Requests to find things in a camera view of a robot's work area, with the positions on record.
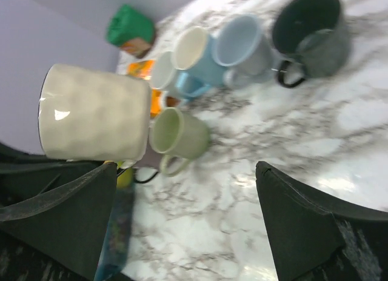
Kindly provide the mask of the light green mug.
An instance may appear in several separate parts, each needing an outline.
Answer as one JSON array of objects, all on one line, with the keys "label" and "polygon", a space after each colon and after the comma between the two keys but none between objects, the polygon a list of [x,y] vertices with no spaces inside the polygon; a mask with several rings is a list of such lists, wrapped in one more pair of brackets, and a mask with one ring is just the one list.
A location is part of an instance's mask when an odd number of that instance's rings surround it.
[{"label": "light green mug", "polygon": [[[162,155],[160,173],[173,177],[201,157],[210,145],[210,129],[207,124],[175,107],[168,107],[157,117],[150,128],[149,142],[153,150]],[[174,157],[181,158],[181,165],[168,171]]]}]

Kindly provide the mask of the grey blue mug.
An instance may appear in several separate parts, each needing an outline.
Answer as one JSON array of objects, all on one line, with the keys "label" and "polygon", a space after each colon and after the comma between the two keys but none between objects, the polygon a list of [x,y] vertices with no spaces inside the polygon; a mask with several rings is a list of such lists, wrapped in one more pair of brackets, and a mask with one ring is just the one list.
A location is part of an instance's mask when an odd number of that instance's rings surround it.
[{"label": "grey blue mug", "polygon": [[252,14],[239,15],[221,29],[212,56],[226,68],[223,82],[230,88],[269,81],[276,62],[260,20]]}]

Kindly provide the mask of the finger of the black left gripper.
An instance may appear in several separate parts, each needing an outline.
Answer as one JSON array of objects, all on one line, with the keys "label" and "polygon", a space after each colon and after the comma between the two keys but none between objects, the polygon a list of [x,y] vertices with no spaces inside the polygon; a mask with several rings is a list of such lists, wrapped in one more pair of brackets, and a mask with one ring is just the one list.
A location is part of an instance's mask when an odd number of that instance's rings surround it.
[{"label": "finger of the black left gripper", "polygon": [[102,165],[101,161],[49,159],[1,144],[1,206],[16,204],[67,184]]}]

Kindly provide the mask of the dark green patterned mug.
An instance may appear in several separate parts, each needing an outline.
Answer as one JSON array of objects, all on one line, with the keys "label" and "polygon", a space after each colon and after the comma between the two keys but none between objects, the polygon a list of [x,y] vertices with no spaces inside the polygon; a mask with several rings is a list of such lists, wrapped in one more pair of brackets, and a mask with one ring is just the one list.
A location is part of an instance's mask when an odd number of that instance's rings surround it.
[{"label": "dark green patterned mug", "polygon": [[341,0],[292,0],[272,28],[275,49],[284,56],[276,80],[295,88],[310,78],[335,75],[351,53],[351,35]]}]

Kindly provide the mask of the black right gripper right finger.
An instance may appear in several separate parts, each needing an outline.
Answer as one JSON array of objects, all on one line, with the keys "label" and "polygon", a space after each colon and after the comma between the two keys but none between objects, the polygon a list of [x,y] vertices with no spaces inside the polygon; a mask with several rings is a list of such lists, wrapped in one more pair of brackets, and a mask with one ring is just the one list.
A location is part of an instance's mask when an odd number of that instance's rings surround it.
[{"label": "black right gripper right finger", "polygon": [[264,161],[256,189],[279,280],[387,280],[387,213],[302,183]]}]

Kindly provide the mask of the cream mug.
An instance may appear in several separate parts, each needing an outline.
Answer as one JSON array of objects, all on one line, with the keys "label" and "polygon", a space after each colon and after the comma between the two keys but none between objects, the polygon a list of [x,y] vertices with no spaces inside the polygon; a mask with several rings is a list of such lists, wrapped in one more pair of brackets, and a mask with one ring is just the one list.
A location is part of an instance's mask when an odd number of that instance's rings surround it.
[{"label": "cream mug", "polygon": [[41,88],[38,130],[44,154],[62,160],[125,161],[146,152],[150,117],[130,107],[141,96],[130,76],[55,64]]}]

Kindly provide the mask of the light blue white mug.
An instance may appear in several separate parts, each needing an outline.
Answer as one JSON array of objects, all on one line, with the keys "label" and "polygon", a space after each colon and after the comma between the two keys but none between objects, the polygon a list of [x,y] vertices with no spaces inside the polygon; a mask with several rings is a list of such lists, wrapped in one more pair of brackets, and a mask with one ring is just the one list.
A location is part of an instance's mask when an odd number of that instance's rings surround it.
[{"label": "light blue white mug", "polygon": [[175,87],[188,101],[223,85],[226,68],[212,57],[214,43],[215,38],[206,29],[190,27],[174,44],[172,63],[179,71]]}]

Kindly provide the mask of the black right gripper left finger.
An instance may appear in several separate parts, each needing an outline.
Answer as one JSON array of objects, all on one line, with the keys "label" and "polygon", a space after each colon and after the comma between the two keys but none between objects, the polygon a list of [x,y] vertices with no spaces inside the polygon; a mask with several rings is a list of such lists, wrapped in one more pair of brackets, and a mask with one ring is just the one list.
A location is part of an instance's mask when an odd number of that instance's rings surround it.
[{"label": "black right gripper left finger", "polygon": [[1,231],[93,280],[116,193],[116,164],[1,164]]}]

